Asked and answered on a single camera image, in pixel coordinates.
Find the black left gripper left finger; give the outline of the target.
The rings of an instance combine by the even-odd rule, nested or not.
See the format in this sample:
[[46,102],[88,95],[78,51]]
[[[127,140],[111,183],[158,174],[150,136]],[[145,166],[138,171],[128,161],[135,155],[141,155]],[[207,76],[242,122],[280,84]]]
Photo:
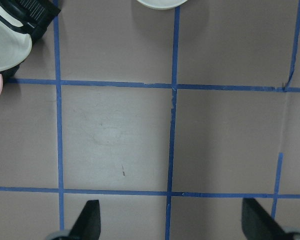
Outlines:
[[101,235],[101,212],[99,200],[88,200],[70,230],[70,240],[98,240]]

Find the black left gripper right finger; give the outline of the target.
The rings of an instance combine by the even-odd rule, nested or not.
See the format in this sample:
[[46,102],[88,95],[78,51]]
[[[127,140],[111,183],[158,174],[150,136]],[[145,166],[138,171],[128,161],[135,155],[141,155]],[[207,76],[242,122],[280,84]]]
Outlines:
[[243,198],[241,229],[247,240],[280,240],[286,232],[254,198]]

